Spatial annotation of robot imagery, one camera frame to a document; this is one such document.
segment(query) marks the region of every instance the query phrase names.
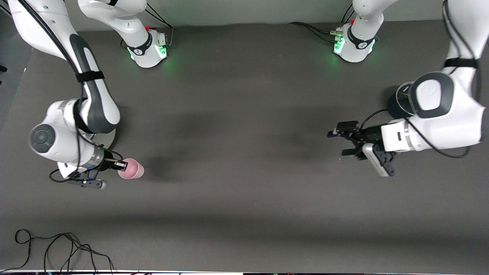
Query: table surface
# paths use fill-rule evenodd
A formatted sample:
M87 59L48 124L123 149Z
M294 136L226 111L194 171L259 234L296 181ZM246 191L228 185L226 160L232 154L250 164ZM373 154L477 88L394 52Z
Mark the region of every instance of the table surface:
M121 110L114 148L146 174L103 172L102 191L48 180L55 163L31 152L27 136L79 87L65 61L35 50L0 133L1 268L23 263L27 246L14 233L26 228L71 231L117 269L489 272L489 143L463 160L404 153L396 176L382 178L368 161L339 157L348 141L326 139L337 122L383 108L392 87L440 69L441 22L385 23L359 64L296 25L178 28L152 69L113 31L81 35ZM42 268L46 246L35 242L26 268ZM68 252L54 245L52 267ZM90 267L86 254L74 265Z

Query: white wall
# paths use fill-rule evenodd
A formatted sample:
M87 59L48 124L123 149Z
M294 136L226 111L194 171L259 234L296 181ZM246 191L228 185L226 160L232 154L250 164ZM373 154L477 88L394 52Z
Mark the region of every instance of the white wall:
M208 26L239 23L337 22L351 0L148 0L173 26ZM76 30L107 30L106 25L85 17L77 0L66 6ZM441 19L442 0L401 0L388 7L387 21ZM145 25L162 26L147 13L138 17Z

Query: velcro strap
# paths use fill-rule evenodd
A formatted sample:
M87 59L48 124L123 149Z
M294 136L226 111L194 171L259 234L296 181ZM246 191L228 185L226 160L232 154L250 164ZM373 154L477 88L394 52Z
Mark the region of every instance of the velcro strap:
M445 64L443 65L444 68L446 67L472 67L472 68L478 68L479 67L479 60L477 59L463 59L463 58L450 58L445 60Z
M82 73L77 73L75 76L76 79L78 79L78 82L80 83L95 80L95 79L105 78L104 73L102 73L102 71L92 71L92 70L82 72Z

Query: pink cup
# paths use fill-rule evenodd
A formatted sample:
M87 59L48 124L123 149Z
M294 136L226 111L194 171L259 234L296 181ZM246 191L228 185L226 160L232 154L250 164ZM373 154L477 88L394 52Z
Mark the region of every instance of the pink cup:
M124 159L127 162L126 171L118 170L119 176L125 180L132 180L141 178L144 174L144 167L139 164L135 159Z

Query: cable connector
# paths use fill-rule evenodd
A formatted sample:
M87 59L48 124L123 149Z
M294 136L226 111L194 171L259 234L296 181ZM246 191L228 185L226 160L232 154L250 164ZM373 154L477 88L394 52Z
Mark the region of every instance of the cable connector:
M330 34L333 36L343 37L343 32L340 30L331 30Z

